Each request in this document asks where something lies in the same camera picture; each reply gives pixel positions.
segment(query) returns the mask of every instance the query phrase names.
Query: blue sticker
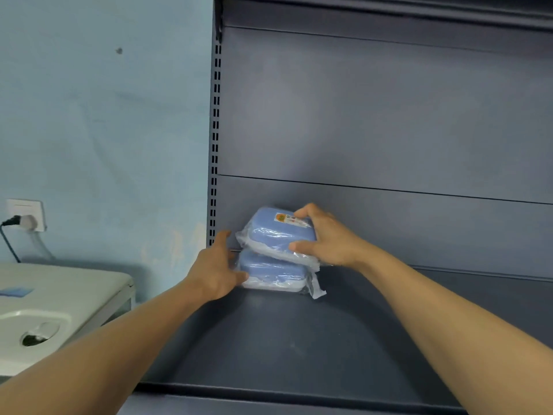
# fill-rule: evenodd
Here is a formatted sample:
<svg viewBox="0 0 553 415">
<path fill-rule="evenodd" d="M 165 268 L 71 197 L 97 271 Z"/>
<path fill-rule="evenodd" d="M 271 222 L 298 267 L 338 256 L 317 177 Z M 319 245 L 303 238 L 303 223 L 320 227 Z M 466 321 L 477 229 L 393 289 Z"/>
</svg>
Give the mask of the blue sticker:
<svg viewBox="0 0 553 415">
<path fill-rule="evenodd" d="M 34 288 L 26 288 L 24 286 L 11 286 L 9 288 L 4 288 L 0 290 L 0 295 L 5 297 L 25 297 L 27 294 L 31 293 Z"/>
</svg>

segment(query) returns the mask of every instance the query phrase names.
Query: forearm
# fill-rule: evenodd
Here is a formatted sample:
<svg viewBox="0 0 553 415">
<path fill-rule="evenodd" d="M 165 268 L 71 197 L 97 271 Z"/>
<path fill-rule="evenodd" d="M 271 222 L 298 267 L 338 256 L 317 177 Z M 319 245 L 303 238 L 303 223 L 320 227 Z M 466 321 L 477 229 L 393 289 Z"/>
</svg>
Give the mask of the forearm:
<svg viewBox="0 0 553 415">
<path fill-rule="evenodd" d="M 472 415 L 546 413 L 553 351 L 367 246 L 358 268 L 384 295 L 429 363 Z"/>
<path fill-rule="evenodd" d="M 7 381 L 4 413 L 115 414 L 180 324 L 205 302 L 183 282 Z"/>
</svg>

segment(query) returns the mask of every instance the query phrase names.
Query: light blue painted wall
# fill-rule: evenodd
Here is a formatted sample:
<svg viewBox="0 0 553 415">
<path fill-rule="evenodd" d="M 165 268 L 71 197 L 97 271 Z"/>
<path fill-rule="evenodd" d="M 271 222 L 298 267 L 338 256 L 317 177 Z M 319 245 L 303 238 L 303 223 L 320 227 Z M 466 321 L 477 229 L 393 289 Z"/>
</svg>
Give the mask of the light blue painted wall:
<svg viewBox="0 0 553 415">
<path fill-rule="evenodd" d="M 211 26 L 212 0 L 0 0 L 0 216 L 42 200 L 58 262 L 128 272 L 141 300 L 182 279 L 205 245 Z"/>
</svg>

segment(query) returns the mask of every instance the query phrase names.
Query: person's left hand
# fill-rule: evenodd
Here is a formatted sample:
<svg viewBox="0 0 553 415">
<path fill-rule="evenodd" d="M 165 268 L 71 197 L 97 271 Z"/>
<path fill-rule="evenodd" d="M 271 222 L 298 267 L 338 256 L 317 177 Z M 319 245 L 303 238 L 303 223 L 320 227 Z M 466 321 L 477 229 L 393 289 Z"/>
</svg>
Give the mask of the person's left hand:
<svg viewBox="0 0 553 415">
<path fill-rule="evenodd" d="M 232 255 L 227 249 L 227 237 L 230 231 L 221 231 L 215 237 L 211 247 L 202 250 L 196 262 L 183 280 L 185 285 L 200 288 L 205 300 L 217 300 L 248 279 L 246 272 L 232 271 L 228 264 Z"/>
</svg>

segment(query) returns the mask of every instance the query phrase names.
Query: clear plastic wrap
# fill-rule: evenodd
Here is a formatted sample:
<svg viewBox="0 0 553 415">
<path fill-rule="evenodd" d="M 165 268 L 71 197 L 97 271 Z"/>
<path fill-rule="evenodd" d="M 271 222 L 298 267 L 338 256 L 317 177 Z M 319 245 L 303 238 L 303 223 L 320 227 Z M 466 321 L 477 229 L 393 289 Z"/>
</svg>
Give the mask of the clear plastic wrap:
<svg viewBox="0 0 553 415">
<path fill-rule="evenodd" d="M 245 288 L 308 292 L 314 299 L 326 294 L 319 286 L 317 275 L 304 265 L 280 261 L 246 248 L 240 252 L 236 266 L 249 274 L 242 284 Z"/>
<path fill-rule="evenodd" d="M 289 211 L 263 207 L 257 210 L 244 229 L 236 233 L 242 247 L 282 261 L 297 263 L 318 272 L 320 262 L 314 256 L 295 253 L 288 245 L 295 241 L 315 241 L 311 220 L 294 217 Z"/>
</svg>

